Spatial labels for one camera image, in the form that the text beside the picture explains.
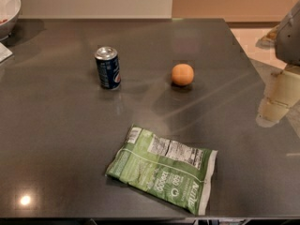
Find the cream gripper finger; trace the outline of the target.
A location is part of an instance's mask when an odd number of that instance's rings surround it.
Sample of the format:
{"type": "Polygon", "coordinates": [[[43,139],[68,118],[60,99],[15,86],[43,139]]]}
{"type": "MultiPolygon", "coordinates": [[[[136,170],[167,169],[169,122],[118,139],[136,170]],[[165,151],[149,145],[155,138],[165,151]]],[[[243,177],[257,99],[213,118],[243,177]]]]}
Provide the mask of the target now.
{"type": "Polygon", "coordinates": [[[288,65],[270,74],[256,122],[263,128],[276,125],[300,100],[300,67],[288,65]]]}

